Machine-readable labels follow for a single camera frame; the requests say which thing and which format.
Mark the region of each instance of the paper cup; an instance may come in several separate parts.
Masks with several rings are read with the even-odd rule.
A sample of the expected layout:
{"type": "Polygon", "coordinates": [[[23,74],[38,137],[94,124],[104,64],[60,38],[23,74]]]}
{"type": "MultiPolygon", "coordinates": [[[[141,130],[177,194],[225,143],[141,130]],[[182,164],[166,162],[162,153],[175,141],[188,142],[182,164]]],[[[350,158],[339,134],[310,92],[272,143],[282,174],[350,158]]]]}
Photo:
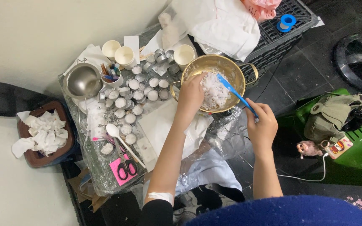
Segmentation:
{"type": "Polygon", "coordinates": [[[121,47],[121,44],[115,40],[110,40],[104,43],[101,48],[103,55],[105,55],[110,60],[115,60],[115,52],[121,47]]]}
{"type": "Polygon", "coordinates": [[[193,59],[195,59],[195,52],[189,45],[181,45],[174,51],[174,60],[182,71],[193,59]]]}
{"type": "Polygon", "coordinates": [[[128,46],[123,46],[115,52],[115,61],[127,70],[131,70],[137,65],[133,50],[128,46]]]}
{"type": "Polygon", "coordinates": [[[103,77],[101,77],[101,80],[103,81],[104,84],[111,86],[113,88],[120,87],[124,83],[124,77],[122,77],[122,75],[120,75],[118,80],[115,82],[111,82],[110,80],[103,77]]]}

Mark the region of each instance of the white bandage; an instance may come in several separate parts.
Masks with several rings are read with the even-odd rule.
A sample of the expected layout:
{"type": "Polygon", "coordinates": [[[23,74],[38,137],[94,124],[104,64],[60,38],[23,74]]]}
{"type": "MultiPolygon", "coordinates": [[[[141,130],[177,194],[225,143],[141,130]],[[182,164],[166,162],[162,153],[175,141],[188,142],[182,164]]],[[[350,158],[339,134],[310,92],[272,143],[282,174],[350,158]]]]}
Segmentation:
{"type": "Polygon", "coordinates": [[[171,205],[173,205],[173,195],[168,192],[163,192],[163,193],[151,192],[148,193],[148,198],[165,200],[169,202],[171,205]]]}

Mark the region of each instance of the plastic spoon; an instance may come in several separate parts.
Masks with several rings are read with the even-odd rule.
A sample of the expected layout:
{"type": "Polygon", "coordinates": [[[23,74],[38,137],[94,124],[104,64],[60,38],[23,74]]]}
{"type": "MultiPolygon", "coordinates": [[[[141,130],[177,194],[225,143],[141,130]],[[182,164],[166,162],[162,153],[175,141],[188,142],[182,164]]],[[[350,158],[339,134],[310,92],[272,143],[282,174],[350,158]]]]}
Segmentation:
{"type": "Polygon", "coordinates": [[[135,155],[132,149],[121,139],[121,137],[119,137],[119,129],[117,126],[109,123],[106,126],[106,130],[110,136],[118,138],[122,145],[131,153],[131,155],[139,162],[139,164],[146,169],[145,164],[143,164],[143,162],[135,155]]]}
{"type": "Polygon", "coordinates": [[[240,96],[237,91],[230,85],[230,83],[225,80],[220,74],[217,74],[217,79],[228,89],[230,90],[230,92],[232,92],[236,97],[238,97],[238,99],[240,99],[246,106],[247,108],[252,111],[252,113],[254,113],[255,118],[258,118],[258,115],[256,114],[256,112],[254,111],[254,109],[249,105],[249,103],[247,103],[246,100],[244,100],[244,98],[242,98],[242,96],[240,96]]]}

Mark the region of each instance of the white cable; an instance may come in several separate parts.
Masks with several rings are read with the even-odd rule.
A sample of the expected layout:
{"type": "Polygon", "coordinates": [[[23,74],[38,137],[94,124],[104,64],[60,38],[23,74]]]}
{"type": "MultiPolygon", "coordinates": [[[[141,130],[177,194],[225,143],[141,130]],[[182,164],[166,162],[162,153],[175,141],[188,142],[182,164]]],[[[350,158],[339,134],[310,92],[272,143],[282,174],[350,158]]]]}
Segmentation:
{"type": "MultiPolygon", "coordinates": [[[[287,176],[287,175],[279,175],[277,174],[278,176],[281,176],[281,177],[290,177],[290,178],[294,178],[294,179],[298,179],[298,180],[303,180],[303,181],[314,181],[314,182],[320,182],[320,181],[323,181],[325,179],[325,176],[326,176],[326,168],[325,168],[325,157],[328,156],[329,153],[325,153],[325,155],[322,156],[322,160],[323,160],[323,177],[322,179],[320,180],[307,180],[307,179],[302,179],[302,178],[298,178],[298,177],[292,177],[292,176],[287,176]]],[[[244,162],[246,162],[251,168],[254,168],[253,166],[251,166],[251,164],[249,164],[242,156],[240,156],[240,154],[238,154],[238,156],[240,158],[242,158],[244,160],[244,162]]]]}

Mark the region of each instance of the hand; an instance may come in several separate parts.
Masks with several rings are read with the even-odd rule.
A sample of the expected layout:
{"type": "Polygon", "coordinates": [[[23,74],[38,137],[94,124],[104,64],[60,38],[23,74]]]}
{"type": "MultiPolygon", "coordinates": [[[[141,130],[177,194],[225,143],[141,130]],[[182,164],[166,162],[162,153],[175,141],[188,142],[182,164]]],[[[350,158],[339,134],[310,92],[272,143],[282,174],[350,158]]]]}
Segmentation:
{"type": "Polygon", "coordinates": [[[201,73],[195,75],[181,86],[176,117],[179,116],[178,119],[182,118],[186,120],[188,125],[204,101],[204,91],[200,83],[206,74],[207,73],[201,73]]]}
{"type": "Polygon", "coordinates": [[[278,122],[269,105],[254,103],[250,99],[245,99],[255,110],[259,117],[259,122],[255,123],[254,114],[245,108],[247,113],[248,136],[254,148],[256,158],[272,157],[272,143],[278,130],[278,122]]]}

